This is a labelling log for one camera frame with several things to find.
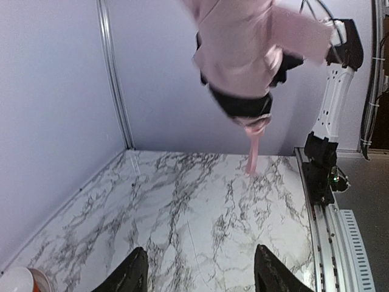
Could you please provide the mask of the pink and black umbrella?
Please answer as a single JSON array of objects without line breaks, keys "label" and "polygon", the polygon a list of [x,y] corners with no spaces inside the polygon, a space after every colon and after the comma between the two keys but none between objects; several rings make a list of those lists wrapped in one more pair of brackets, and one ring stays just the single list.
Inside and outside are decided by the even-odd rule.
[{"label": "pink and black umbrella", "polygon": [[253,174],[259,139],[271,122],[270,89],[305,59],[321,63],[332,27],[274,1],[186,1],[198,29],[193,60],[201,82],[250,138]]}]

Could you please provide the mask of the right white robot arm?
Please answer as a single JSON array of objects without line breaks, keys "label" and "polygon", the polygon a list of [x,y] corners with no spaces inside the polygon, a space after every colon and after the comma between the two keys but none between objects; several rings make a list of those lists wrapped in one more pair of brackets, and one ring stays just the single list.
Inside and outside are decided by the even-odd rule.
[{"label": "right white robot arm", "polygon": [[346,96],[354,73],[362,66],[363,47],[353,19],[335,18],[323,1],[324,23],[333,29],[326,56],[326,88],[319,115],[307,137],[305,155],[317,163],[333,164],[339,141],[339,127]]}]

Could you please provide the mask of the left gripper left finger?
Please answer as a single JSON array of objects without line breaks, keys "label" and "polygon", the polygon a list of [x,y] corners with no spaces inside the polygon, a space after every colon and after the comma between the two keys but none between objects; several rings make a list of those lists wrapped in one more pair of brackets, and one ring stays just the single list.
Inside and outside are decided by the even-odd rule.
[{"label": "left gripper left finger", "polygon": [[142,247],[135,248],[100,284],[100,292],[147,292],[148,256]]}]

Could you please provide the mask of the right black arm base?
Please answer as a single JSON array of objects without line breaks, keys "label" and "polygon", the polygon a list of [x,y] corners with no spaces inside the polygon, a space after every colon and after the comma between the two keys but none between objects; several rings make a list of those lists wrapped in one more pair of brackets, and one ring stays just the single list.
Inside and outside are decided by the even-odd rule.
[{"label": "right black arm base", "polygon": [[349,179],[337,166],[338,143],[327,137],[319,138],[310,132],[304,147],[308,162],[302,163],[303,176],[308,188],[308,197],[313,206],[328,206],[335,203],[334,192],[344,192]]}]

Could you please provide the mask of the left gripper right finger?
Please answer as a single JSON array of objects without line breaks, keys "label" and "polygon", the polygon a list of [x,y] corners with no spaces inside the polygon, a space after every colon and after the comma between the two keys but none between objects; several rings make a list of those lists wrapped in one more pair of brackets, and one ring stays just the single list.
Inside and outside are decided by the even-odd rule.
[{"label": "left gripper right finger", "polygon": [[255,291],[306,291],[306,285],[265,245],[256,247],[254,279]]}]

